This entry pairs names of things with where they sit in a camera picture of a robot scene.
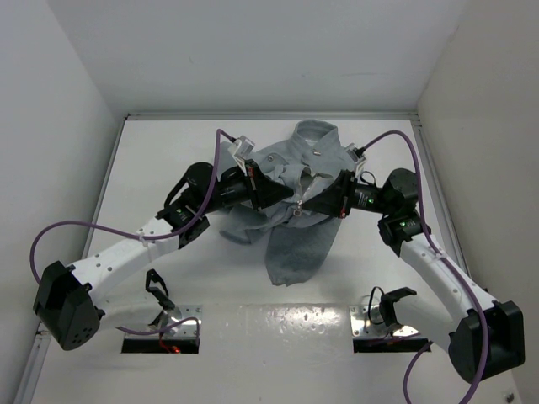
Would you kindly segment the grey zip jacket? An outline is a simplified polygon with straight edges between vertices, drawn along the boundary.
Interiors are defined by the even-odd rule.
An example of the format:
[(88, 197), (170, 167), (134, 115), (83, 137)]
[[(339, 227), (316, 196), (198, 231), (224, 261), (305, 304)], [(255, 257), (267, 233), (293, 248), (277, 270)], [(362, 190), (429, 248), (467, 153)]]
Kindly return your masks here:
[(249, 204), (228, 208), (219, 232), (240, 245), (268, 235), (264, 263), (272, 284), (304, 283), (322, 267), (340, 222), (302, 206), (355, 164), (340, 143), (337, 126), (321, 120), (303, 120), (288, 139), (248, 156), (264, 175), (294, 194), (261, 211)]

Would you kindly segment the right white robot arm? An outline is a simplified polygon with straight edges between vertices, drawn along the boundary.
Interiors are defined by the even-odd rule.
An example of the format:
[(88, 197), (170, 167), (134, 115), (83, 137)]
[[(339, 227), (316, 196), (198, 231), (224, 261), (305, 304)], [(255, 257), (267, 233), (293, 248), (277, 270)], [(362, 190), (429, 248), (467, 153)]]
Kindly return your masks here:
[(416, 210), (418, 180), (405, 168), (393, 170), (380, 188), (362, 184), (350, 171), (302, 203), (310, 210), (344, 219), (353, 209), (379, 213), (383, 242), (412, 267), (443, 304), (435, 309), (409, 287), (381, 297), (384, 324), (406, 325), (444, 349), (456, 372), (472, 382), (481, 370), (487, 379), (525, 362), (524, 319), (513, 301), (499, 302), (475, 284), (422, 227)]

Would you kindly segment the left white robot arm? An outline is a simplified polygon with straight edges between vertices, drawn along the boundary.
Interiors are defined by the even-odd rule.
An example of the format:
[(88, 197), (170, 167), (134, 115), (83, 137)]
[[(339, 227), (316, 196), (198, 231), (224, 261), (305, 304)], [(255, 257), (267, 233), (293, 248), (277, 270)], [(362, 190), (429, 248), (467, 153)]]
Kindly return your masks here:
[(56, 261), (40, 278), (34, 312), (65, 351), (81, 347), (108, 314), (107, 294), (158, 258), (194, 241), (210, 223), (206, 214), (249, 202), (268, 208), (294, 194), (248, 160), (216, 176), (210, 163), (192, 164), (174, 186), (164, 207), (136, 234), (68, 266)]

